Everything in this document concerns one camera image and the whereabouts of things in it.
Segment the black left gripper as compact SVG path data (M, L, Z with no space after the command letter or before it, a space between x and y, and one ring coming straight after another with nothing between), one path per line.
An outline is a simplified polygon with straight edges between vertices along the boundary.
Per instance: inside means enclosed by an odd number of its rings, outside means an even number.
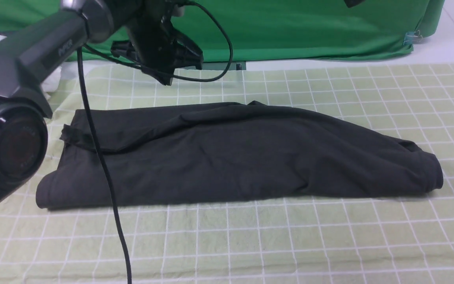
M111 54L138 65L141 71L170 86L176 69L203 67L203 51L171 23L178 0L144 0L125 25L129 40L112 43Z

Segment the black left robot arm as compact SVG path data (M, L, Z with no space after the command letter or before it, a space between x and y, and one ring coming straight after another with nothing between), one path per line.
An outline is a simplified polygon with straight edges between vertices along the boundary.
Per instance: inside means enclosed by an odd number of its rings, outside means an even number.
M0 41L0 202L38 171L52 108L42 83L86 43L125 27L128 59L164 86L177 68L203 65L203 52L171 18L185 0L62 0L58 12Z

